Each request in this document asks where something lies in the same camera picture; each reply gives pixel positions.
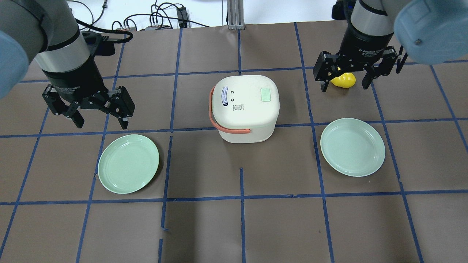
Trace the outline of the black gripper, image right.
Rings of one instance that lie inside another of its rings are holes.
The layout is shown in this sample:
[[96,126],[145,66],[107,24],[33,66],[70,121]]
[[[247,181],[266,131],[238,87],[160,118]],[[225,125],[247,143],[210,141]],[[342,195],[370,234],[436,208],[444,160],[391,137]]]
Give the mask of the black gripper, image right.
[[[320,83],[322,92],[326,92],[331,80],[338,77],[340,70],[351,64],[356,68],[358,64],[368,64],[365,66],[366,75],[362,80],[362,87],[367,90],[374,79],[380,76],[388,76],[393,67],[396,66],[396,73],[400,73],[407,58],[408,53],[404,53],[404,47],[400,46],[395,50],[393,46],[388,46],[393,33],[388,35],[367,35],[353,26],[346,29],[343,41],[338,54],[331,54],[322,51],[318,55],[314,65],[314,79]],[[379,65],[370,65],[381,59]]]

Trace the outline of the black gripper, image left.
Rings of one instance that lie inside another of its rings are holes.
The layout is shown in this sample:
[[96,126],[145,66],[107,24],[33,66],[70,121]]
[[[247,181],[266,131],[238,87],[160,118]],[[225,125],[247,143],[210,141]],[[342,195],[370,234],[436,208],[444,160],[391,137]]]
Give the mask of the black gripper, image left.
[[118,119],[123,130],[128,128],[128,118],[133,117],[135,111],[132,97],[124,86],[109,91],[94,61],[86,61],[67,72],[45,71],[45,75],[50,85],[45,88],[42,98],[54,115],[64,115],[80,129],[84,118],[78,108],[100,109],[109,102],[110,114]]

